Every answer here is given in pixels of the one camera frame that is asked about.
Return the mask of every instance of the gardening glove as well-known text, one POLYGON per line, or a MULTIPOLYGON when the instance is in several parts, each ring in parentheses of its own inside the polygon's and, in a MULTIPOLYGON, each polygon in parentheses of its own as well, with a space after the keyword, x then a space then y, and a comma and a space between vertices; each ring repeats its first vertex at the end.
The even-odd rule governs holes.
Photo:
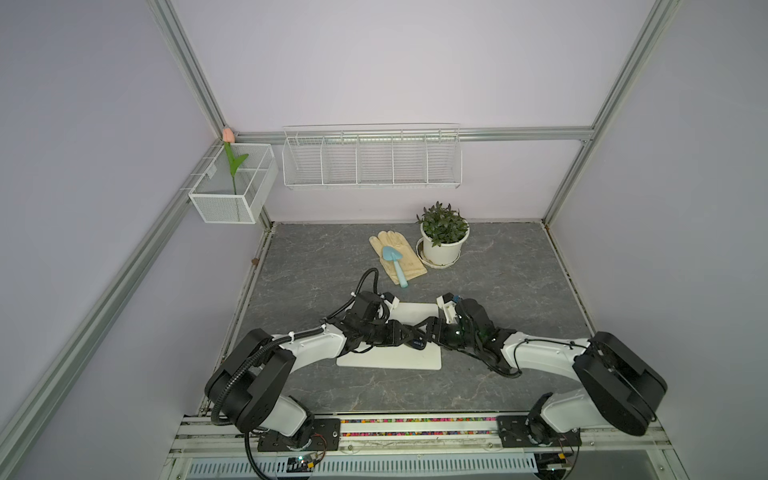
POLYGON ((406 238, 399 232, 379 232, 377 237, 370 237, 368 241, 371 243, 371 247, 379 255, 379 262, 384 267, 384 271, 395 285, 399 285, 397 280, 397 272, 395 271, 395 263, 388 262, 382 258, 382 249, 386 246, 390 246, 402 254, 402 259, 398 260, 402 272, 406 275, 406 280, 416 278, 419 275, 427 273, 426 267, 421 260, 416 256, 411 246, 408 244, 406 238))

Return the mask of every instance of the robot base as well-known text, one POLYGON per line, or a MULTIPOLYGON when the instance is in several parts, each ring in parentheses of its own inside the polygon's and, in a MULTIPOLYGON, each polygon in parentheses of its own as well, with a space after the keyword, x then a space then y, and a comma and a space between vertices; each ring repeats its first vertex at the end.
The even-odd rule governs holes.
MULTIPOLYGON (((323 439, 326 440, 328 446, 323 444, 323 439, 320 437, 312 436, 309 446, 305 450, 318 450, 323 449, 328 452, 332 452, 339 449, 339 430, 341 429, 341 421, 338 419, 314 419, 312 422, 313 434, 320 434, 323 439)), ((291 452, 286 444, 287 437, 281 435, 274 430, 268 431, 259 440, 259 452, 291 452)))
MULTIPOLYGON (((537 445, 531 440, 529 436, 531 430, 526 423, 527 420, 527 415, 499 415, 496 417, 498 436, 502 439, 502 446, 505 449, 543 446, 537 445)), ((555 435, 557 438, 553 439, 554 445, 557 445, 558 441, 564 447, 576 448, 581 445, 581 434, 578 432, 556 433, 555 435)))

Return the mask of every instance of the gray tabletop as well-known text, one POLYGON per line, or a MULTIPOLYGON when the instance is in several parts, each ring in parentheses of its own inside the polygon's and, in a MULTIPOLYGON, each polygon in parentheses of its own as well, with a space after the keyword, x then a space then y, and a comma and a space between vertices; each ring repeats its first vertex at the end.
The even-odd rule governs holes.
MULTIPOLYGON (((253 328, 287 333, 319 325, 349 299, 366 269, 381 269, 368 243, 380 230, 399 231, 412 246, 419 238, 415 224, 278 224, 240 337, 253 328)), ((537 223, 474 223, 456 265, 428 270, 406 289, 382 271, 379 291, 406 302, 432 302, 452 292, 480 302, 496 326, 536 336, 589 336, 537 223)), ((444 350, 437 371, 337 367, 334 359, 323 360, 292 373, 283 394, 315 413, 525 411, 546 392, 576 387, 573 380, 535 370, 506 379, 444 350)))

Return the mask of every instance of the blue garden trowel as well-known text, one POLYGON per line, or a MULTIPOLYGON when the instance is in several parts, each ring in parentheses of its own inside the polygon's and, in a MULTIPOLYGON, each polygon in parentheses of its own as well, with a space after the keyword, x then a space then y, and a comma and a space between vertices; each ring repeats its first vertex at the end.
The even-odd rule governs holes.
POLYGON ((395 263, 397 280, 399 280, 400 286, 402 288, 406 288, 408 286, 408 280, 406 280, 406 275, 402 272, 402 268, 400 268, 400 263, 397 261, 402 258, 402 253, 400 253, 399 251, 395 250, 392 247, 387 246, 382 248, 382 258, 388 262, 395 263))

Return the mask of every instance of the white wire basket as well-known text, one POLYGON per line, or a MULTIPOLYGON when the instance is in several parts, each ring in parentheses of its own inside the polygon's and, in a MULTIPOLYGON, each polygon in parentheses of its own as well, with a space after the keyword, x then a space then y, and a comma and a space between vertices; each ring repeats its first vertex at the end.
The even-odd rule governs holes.
POLYGON ((288 133, 283 179, 292 189, 458 187, 462 148, 448 128, 288 133))
POLYGON ((248 154, 235 173, 234 185, 222 146, 190 191, 190 199, 205 223, 256 223, 277 178, 272 145, 231 145, 235 156, 248 154))

